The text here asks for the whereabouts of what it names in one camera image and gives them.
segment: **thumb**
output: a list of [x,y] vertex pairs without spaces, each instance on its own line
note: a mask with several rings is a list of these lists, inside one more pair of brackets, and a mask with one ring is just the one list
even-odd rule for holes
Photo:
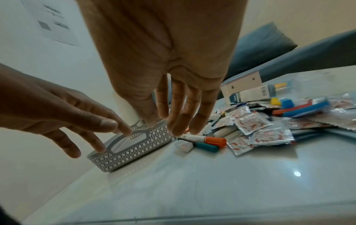
[[137,111],[139,116],[145,121],[148,127],[154,127],[157,123],[157,106],[152,99],[151,94],[143,99],[126,99],[129,104]]
[[66,107],[66,110],[60,113],[58,120],[92,132],[112,132],[118,127],[115,120],[83,111],[74,106]]

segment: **yellow cap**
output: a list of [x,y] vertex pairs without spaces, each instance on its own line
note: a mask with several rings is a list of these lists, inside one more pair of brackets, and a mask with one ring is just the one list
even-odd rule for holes
[[280,106],[282,104],[277,97],[273,97],[273,98],[271,98],[271,105]]

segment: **orange marker cap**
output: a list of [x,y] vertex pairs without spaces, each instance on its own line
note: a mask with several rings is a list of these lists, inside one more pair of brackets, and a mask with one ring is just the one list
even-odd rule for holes
[[206,137],[204,142],[209,145],[215,145],[219,148],[223,148],[226,146],[226,139],[225,138],[216,138],[216,137]]

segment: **pile of items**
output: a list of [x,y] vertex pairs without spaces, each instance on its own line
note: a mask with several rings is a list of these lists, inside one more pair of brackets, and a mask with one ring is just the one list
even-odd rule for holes
[[223,138],[240,130],[227,141],[239,156],[257,146],[296,143],[294,136],[302,130],[335,126],[356,131],[356,113],[352,108],[356,105],[349,95],[305,99],[297,106],[290,99],[278,98],[231,104],[213,112],[200,135]]

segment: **hand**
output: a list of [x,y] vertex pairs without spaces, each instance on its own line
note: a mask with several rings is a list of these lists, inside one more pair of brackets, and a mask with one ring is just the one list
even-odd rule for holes
[[1,64],[0,96],[0,127],[43,135],[72,158],[78,158],[80,150],[62,127],[79,134],[98,152],[105,146],[93,132],[131,134],[114,111],[85,94]]
[[[188,125],[198,133],[226,75],[246,1],[77,2],[116,92],[149,126],[158,112],[168,117],[173,135],[182,135]],[[169,115],[167,73],[172,75]],[[151,98],[154,89],[157,107]]]

